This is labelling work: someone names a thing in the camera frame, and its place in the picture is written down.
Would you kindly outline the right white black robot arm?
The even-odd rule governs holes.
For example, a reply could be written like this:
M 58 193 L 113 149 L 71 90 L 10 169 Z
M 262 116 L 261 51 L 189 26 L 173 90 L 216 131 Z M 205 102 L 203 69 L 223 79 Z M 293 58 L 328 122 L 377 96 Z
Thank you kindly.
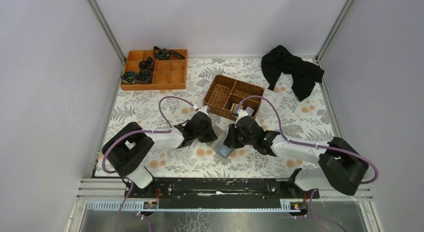
M 332 187 L 355 195 L 370 167 L 346 141 L 334 137 L 328 143 L 294 140 L 278 131 L 264 130 L 250 116 L 238 117 L 228 127 L 224 145 L 239 149 L 251 146 L 266 156 L 294 158 L 314 165 L 312 169 L 295 169 L 287 181 L 303 191 Z

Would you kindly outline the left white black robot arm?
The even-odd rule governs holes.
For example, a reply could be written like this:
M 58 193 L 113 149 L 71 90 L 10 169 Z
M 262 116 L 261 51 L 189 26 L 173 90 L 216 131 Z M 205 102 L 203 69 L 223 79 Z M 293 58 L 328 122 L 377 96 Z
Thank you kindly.
M 217 138 L 211 118 L 208 113 L 202 111 L 168 130 L 149 131 L 136 122 L 130 122 L 102 147 L 102 165 L 105 166 L 106 162 L 109 162 L 113 170 L 106 170 L 106 173 L 117 173 L 120 177 L 129 179 L 138 188 L 144 189 L 154 179 L 142 165 L 151 150 L 180 149 L 190 146 L 195 140 L 209 143 Z

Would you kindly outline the grey leather card holder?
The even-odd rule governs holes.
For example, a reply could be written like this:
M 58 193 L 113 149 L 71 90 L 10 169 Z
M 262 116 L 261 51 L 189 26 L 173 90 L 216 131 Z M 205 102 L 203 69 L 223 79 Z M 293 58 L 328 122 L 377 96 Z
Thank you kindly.
M 224 141 L 228 135 L 228 129 L 221 129 L 217 125 L 213 125 L 213 131 L 217 135 L 217 139 L 206 143 L 216 154 L 222 156 L 223 158 L 228 158 L 230 154 L 234 151 L 234 148 L 230 148 L 224 144 Z

